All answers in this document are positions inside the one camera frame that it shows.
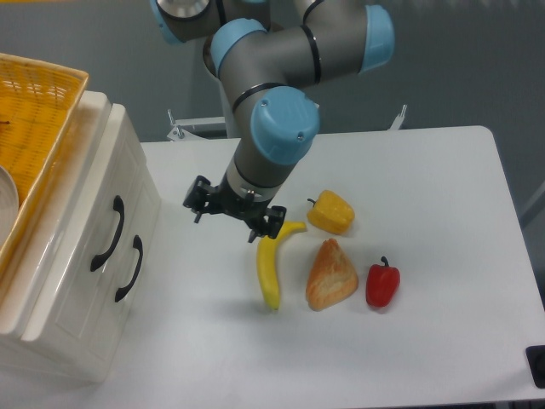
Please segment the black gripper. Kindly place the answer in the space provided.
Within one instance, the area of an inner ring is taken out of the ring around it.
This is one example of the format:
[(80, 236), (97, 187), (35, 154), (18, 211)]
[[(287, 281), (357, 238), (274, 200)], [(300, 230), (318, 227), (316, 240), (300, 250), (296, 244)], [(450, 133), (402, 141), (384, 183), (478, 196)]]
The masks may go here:
[(255, 194), (240, 197), (229, 185), (213, 187), (204, 176), (197, 176), (188, 188), (183, 206), (195, 215), (199, 223), (202, 215), (225, 214), (246, 223), (250, 228), (249, 243), (257, 238), (276, 239), (284, 225), (286, 208), (274, 205), (268, 208), (271, 200), (257, 201)]

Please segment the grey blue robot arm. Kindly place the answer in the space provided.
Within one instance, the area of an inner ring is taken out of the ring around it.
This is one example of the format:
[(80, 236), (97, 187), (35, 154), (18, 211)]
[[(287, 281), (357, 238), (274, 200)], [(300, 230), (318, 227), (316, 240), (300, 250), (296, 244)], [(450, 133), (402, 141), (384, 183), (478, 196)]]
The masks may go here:
[(208, 38), (204, 54), (240, 135), (220, 184), (199, 176), (184, 205), (197, 216), (225, 214), (252, 238), (276, 238), (286, 210), (273, 198), (308, 153), (320, 127), (305, 88), (388, 63), (389, 13), (361, 1), (299, 1), (301, 24), (274, 30), (268, 1), (153, 1), (171, 43)]

